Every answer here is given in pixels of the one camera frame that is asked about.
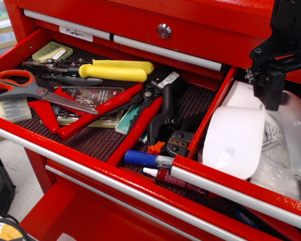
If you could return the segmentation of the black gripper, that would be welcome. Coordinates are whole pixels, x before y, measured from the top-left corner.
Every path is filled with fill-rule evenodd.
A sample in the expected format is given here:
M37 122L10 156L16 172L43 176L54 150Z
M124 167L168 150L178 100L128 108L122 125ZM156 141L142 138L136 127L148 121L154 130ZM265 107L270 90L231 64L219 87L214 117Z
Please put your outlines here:
M265 109L278 111L286 73L301 69L301 1L275 1L270 27L270 37L250 52L245 78ZM267 67L280 71L266 72Z

